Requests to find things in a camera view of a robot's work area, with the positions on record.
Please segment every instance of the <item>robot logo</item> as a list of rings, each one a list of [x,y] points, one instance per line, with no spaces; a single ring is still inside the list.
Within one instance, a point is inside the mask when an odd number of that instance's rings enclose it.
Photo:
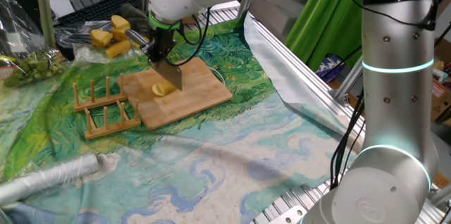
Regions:
[[[357,210],[363,218],[372,223],[381,223],[386,218],[383,206],[372,199],[360,199],[357,202]]]

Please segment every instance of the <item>keyboard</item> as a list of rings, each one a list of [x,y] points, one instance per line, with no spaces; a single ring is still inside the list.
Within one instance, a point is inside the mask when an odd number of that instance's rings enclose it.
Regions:
[[[113,15],[121,15],[121,6],[127,3],[132,4],[135,8],[140,6],[140,0],[103,0],[60,17],[58,21],[63,24],[71,24],[93,20],[110,20]]]

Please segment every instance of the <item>white cable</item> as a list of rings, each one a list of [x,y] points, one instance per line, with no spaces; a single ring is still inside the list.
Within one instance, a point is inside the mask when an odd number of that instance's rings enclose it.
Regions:
[[[210,70],[214,71],[215,73],[217,73],[219,75],[219,77],[221,77],[223,84],[226,85],[226,81],[224,80],[224,77],[222,76],[222,74],[220,74],[216,69],[213,69],[211,67],[209,67]]]

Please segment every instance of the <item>green vegetable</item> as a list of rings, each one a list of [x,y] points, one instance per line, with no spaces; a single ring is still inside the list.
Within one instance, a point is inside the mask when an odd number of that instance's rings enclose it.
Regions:
[[[49,55],[45,50],[37,50],[30,57],[16,62],[17,69],[4,81],[5,87],[19,87],[33,80],[43,80],[61,74],[66,69],[60,63],[60,57]]]

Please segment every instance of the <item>wooden cutting board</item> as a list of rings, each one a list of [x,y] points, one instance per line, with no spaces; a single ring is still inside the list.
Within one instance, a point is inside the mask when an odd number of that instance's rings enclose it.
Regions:
[[[232,93],[216,78],[200,58],[194,58],[180,67],[183,75],[183,91],[179,89],[165,97],[156,97],[152,86],[164,81],[155,70],[124,75],[123,88],[128,101],[140,102],[142,121],[150,130],[178,121],[182,118],[217,106],[233,98]]]

